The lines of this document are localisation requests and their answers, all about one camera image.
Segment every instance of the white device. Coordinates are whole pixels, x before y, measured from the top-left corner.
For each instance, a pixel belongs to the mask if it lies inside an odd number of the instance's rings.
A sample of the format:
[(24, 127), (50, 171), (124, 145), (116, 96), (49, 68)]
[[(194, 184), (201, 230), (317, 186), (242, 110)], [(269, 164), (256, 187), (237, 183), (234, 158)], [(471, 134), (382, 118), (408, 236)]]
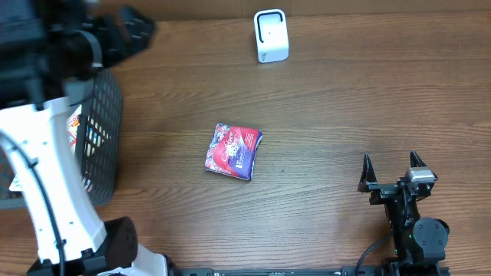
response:
[(283, 61), (288, 57), (288, 31), (282, 10), (270, 9), (256, 13), (254, 29), (259, 62)]

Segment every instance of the wood grain surface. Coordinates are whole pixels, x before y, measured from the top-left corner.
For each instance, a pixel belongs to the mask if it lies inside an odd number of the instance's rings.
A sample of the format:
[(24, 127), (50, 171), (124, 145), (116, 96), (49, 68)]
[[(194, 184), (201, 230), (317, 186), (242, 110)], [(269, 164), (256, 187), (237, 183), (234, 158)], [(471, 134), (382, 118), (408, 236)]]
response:
[[(440, 177), (419, 203), (451, 228), (455, 275), (491, 274), (491, 13), (288, 18), (287, 61), (258, 64), (251, 20), (165, 21), (113, 69), (120, 164), (103, 219), (180, 267), (337, 268), (388, 233), (356, 191), (370, 153), (393, 182), (416, 150)], [(245, 182), (205, 172), (216, 123), (264, 139)], [(36, 258), (26, 210), (0, 212), (0, 274)], [(392, 256), (390, 244), (367, 257)]]
[(287, 17), (491, 9), (487, 0), (100, 0), (93, 12), (116, 15), (122, 5), (135, 7), (154, 20), (166, 21), (253, 18), (256, 12), (270, 8), (280, 8)]

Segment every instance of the black cable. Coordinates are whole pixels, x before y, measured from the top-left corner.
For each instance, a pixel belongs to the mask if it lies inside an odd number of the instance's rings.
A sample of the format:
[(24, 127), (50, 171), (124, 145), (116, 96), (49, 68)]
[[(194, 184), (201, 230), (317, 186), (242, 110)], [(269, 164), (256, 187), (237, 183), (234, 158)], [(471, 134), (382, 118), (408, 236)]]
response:
[(53, 228), (53, 233), (54, 233), (54, 240), (56, 241), (56, 248), (58, 249), (58, 254), (60, 258), (60, 275), (64, 276), (64, 250), (63, 250), (63, 241), (61, 240), (61, 235), (58, 230), (58, 224), (56, 223), (56, 219), (54, 218), (54, 212), (53, 208), (51, 207), (51, 203), (48, 198), (48, 194), (46, 193), (46, 190), (44, 189), (44, 186), (42, 185), (41, 178), (38, 175), (38, 172), (34, 169), (34, 167), (37, 165), (37, 162), (34, 164), (29, 161), (28, 156), (24, 153), (24, 151), (17, 146), (17, 144), (14, 142), (12, 138), (9, 136), (5, 135), (4, 133), (0, 133), (0, 137), (4, 137), (11, 145), (12, 145), (12, 150), (17, 150), (20, 155), (22, 156), (22, 159), (25, 162), (25, 165), (31, 169), (31, 173), (36, 179), (36, 183), (39, 186), (39, 189), (41, 190), (41, 194), (43, 196), (44, 203), (46, 205), (46, 209), (48, 210), (48, 215), (49, 215), (49, 220), (51, 222), (51, 227)]
[(402, 216), (404, 218), (403, 223), (406, 225), (406, 220), (407, 220), (407, 196), (406, 196), (406, 187), (403, 186), (402, 188), (402, 194), (403, 194), (403, 199), (404, 199), (404, 215)]
[(360, 270), (361, 263), (367, 257), (368, 253), (370, 253), (372, 250), (374, 250), (378, 245), (381, 245), (382, 243), (386, 242), (390, 237), (392, 237), (392, 232), (389, 235), (386, 235), (385, 237), (379, 239), (376, 241), (374, 244), (371, 245), (363, 254), (361, 255), (360, 259), (358, 260), (358, 263), (356, 263), (356, 268), (354, 269), (354, 276), (358, 276), (358, 271)]

